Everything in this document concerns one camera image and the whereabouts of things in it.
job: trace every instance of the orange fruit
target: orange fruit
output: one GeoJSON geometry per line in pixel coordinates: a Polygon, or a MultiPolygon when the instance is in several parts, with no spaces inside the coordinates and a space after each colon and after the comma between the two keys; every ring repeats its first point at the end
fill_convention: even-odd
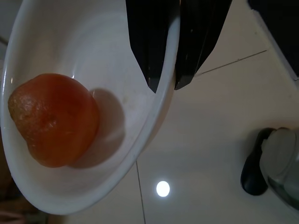
{"type": "Polygon", "coordinates": [[[99,126],[90,92],[59,74],[41,74],[19,86],[9,97],[8,109],[31,155],[46,167],[75,162],[99,126]]]}

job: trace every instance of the white bowl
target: white bowl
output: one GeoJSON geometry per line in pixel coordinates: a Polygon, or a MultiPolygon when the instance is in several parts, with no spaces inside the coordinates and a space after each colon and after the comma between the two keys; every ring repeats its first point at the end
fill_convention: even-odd
{"type": "Polygon", "coordinates": [[[12,177],[34,206],[60,215],[82,210],[102,199],[129,171],[160,125],[166,98],[172,95],[179,26],[177,15],[154,94],[129,45],[125,0],[23,1],[4,63],[0,116],[12,177]],[[101,138],[72,167],[37,163],[7,108],[17,86],[50,72],[78,80],[103,108],[101,138]],[[104,151],[108,153],[102,159],[104,151]]]}

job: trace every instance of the black object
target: black object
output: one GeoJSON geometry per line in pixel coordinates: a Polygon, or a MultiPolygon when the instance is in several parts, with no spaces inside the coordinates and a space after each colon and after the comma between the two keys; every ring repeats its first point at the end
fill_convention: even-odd
{"type": "Polygon", "coordinates": [[[299,1],[248,0],[258,11],[280,50],[299,79],[299,1]]]}
{"type": "MultiPolygon", "coordinates": [[[[189,84],[214,49],[232,0],[181,0],[176,86],[189,84]]],[[[154,91],[164,63],[169,15],[179,0],[126,0],[131,49],[154,91]]]]}
{"type": "Polygon", "coordinates": [[[260,169],[260,159],[262,156],[262,143],[268,139],[273,131],[275,129],[265,128],[259,132],[253,151],[245,161],[241,174],[241,186],[250,195],[262,195],[268,189],[260,169]]]}

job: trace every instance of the white tile floor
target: white tile floor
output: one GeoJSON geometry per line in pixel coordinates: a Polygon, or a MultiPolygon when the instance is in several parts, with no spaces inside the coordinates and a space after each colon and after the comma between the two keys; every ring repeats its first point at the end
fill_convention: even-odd
{"type": "Polygon", "coordinates": [[[133,166],[93,207],[51,223],[298,222],[270,191],[253,197],[240,186],[257,130],[299,126],[299,93],[286,76],[246,1],[233,0],[214,51],[192,83],[175,92],[138,170],[133,166]],[[165,198],[155,192],[162,180],[171,188],[165,198]]]}

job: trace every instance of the tile grout line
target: tile grout line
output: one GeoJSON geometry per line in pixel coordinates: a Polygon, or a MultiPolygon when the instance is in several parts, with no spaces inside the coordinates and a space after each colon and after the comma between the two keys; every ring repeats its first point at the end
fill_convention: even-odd
{"type": "Polygon", "coordinates": [[[146,224],[146,221],[145,221],[145,214],[144,214],[144,206],[143,206],[143,198],[142,198],[141,185],[140,185],[140,178],[139,178],[139,169],[138,169],[137,161],[136,161],[136,168],[137,168],[137,176],[138,176],[138,183],[139,183],[139,190],[140,190],[140,197],[141,197],[141,205],[142,205],[142,212],[143,212],[143,220],[144,220],[144,224],[146,224]]]}
{"type": "Polygon", "coordinates": [[[247,56],[247,57],[238,59],[238,60],[236,60],[236,61],[234,61],[234,62],[230,62],[230,63],[224,64],[224,65],[222,65],[222,66],[219,66],[219,67],[217,67],[217,68],[210,69],[210,70],[208,70],[208,71],[204,71],[204,72],[202,72],[202,73],[199,73],[199,74],[195,75],[194,78],[196,78],[196,77],[198,77],[198,76],[201,76],[202,74],[205,74],[205,73],[214,71],[214,70],[216,70],[216,69],[220,69],[220,68],[225,67],[225,66],[227,66],[227,65],[230,65],[230,64],[233,64],[233,63],[236,63],[236,62],[245,60],[245,59],[250,58],[250,57],[254,57],[254,56],[259,55],[259,54],[261,54],[261,53],[264,53],[264,52],[266,52],[266,51],[267,51],[267,50],[263,50],[263,51],[261,51],[261,52],[255,53],[255,54],[253,54],[253,55],[249,55],[249,56],[247,56]]]}

